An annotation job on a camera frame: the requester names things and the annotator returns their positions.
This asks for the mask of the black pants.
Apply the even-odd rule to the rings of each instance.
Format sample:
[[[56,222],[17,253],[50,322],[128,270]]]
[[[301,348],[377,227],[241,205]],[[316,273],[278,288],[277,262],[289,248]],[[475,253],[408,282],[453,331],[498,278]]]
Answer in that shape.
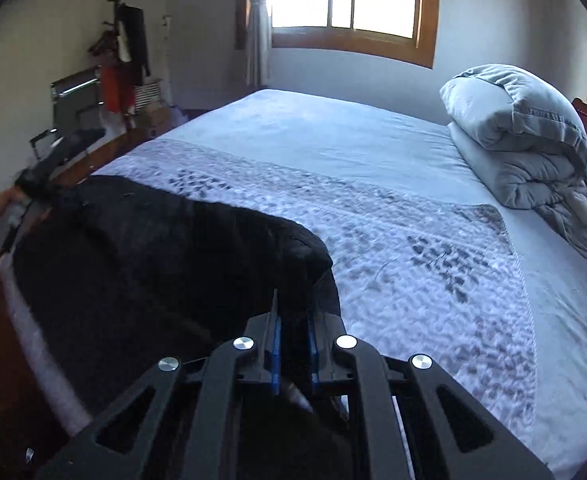
[[[165,356],[194,360],[280,309],[340,311],[329,251],[293,221],[115,176],[61,190],[18,242],[17,287],[91,414]]]

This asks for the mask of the black chrome chair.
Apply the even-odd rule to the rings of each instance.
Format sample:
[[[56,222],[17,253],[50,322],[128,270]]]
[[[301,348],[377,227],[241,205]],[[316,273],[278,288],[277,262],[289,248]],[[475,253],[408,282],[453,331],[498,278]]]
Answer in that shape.
[[[36,160],[44,158],[62,138],[88,130],[102,130],[104,98],[100,66],[51,83],[53,125],[30,140]]]

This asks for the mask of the wooden coat rack with clothes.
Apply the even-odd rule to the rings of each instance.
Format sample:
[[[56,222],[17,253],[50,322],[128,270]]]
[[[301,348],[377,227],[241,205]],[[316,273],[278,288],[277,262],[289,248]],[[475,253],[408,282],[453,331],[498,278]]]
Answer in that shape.
[[[136,89],[152,74],[144,11],[126,0],[107,0],[111,21],[88,48],[88,54],[100,61],[100,78],[107,110],[123,117],[135,112]]]

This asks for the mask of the bed with quilted bedspread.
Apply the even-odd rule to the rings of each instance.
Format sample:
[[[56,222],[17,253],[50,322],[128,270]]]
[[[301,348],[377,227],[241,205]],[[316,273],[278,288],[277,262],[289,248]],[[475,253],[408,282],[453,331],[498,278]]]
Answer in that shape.
[[[535,211],[501,205],[449,126],[260,91],[86,179],[97,176],[319,237],[345,328],[333,357],[352,379],[314,393],[309,333],[286,334],[282,319],[278,396],[236,379],[244,330],[203,358],[159,359],[88,413],[13,271],[64,189],[50,184],[1,260],[21,348],[71,438],[42,477],[587,479],[587,259]]]

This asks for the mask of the folded grey duvet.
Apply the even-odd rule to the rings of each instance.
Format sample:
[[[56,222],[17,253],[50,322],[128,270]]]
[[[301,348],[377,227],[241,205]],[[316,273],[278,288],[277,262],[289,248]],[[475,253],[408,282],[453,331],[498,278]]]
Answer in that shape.
[[[587,133],[568,99],[505,64],[465,70],[440,98],[459,154],[496,200],[535,211],[587,259]]]

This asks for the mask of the grey curtain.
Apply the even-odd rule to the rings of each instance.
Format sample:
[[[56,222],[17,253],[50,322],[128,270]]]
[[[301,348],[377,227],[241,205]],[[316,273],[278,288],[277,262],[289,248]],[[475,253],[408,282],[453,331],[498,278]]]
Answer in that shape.
[[[246,83],[265,87],[270,79],[272,22],[268,0],[248,0],[246,28]]]

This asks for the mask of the wooden framed window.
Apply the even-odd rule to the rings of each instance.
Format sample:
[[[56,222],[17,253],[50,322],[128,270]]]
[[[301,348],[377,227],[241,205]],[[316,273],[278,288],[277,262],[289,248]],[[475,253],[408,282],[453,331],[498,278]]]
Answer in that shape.
[[[248,0],[236,0],[235,44],[245,50]],[[268,0],[272,50],[361,53],[431,67],[439,0]]]

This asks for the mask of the cardboard boxes by wall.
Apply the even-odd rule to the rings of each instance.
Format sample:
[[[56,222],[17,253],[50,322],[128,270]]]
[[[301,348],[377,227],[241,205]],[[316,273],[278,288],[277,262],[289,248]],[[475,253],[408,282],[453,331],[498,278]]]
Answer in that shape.
[[[133,125],[136,128],[160,134],[178,128],[184,122],[182,110],[164,96],[164,81],[161,78],[152,78],[134,88]]]

